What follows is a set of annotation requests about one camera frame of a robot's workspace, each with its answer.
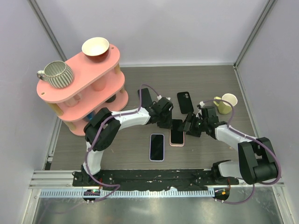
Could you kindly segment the silver-edged black phone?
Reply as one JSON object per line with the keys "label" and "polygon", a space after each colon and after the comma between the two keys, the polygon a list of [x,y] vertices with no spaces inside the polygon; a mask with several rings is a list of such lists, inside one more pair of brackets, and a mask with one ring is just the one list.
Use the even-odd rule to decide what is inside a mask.
{"label": "silver-edged black phone", "polygon": [[170,145],[182,147],[184,145],[184,132],[178,129],[183,124],[181,119],[172,120],[172,129],[170,130]]}

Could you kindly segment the teal-edged black phone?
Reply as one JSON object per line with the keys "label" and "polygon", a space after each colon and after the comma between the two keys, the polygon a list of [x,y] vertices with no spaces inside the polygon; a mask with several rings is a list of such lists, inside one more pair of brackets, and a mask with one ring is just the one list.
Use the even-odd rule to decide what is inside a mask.
{"label": "teal-edged black phone", "polygon": [[152,98],[148,88],[143,88],[137,91],[139,99],[141,99],[141,105],[143,108],[152,104]]}

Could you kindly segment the pink phone case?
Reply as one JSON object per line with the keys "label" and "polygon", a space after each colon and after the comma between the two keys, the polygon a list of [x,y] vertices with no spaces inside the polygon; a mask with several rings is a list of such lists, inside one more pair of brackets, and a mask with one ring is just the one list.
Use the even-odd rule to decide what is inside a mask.
{"label": "pink phone case", "polygon": [[169,143],[173,147],[182,147],[185,144],[184,132],[179,132],[177,130],[170,130],[170,140]]}

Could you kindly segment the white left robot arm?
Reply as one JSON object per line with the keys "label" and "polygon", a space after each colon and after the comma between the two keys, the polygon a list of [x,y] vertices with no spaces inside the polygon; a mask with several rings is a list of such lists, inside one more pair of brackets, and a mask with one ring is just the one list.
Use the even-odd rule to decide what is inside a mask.
{"label": "white left robot arm", "polygon": [[85,185],[95,186],[100,179],[100,164],[103,152],[108,148],[119,130],[132,126],[157,124],[159,128],[170,129],[173,103],[170,98],[157,97],[147,107],[113,112],[104,107],[84,127],[86,155],[78,179]]}

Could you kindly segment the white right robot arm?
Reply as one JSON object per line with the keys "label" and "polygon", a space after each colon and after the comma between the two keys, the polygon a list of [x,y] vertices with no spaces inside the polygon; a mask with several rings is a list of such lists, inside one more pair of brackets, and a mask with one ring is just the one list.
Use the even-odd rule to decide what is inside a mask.
{"label": "white right robot arm", "polygon": [[225,121],[219,121],[213,106],[203,107],[197,114],[188,113],[178,130],[194,137],[206,133],[237,151],[237,162],[227,160],[213,164],[211,179],[216,184],[222,184],[228,177],[233,177],[247,184],[266,185],[281,176],[270,140],[248,136],[228,126]]}

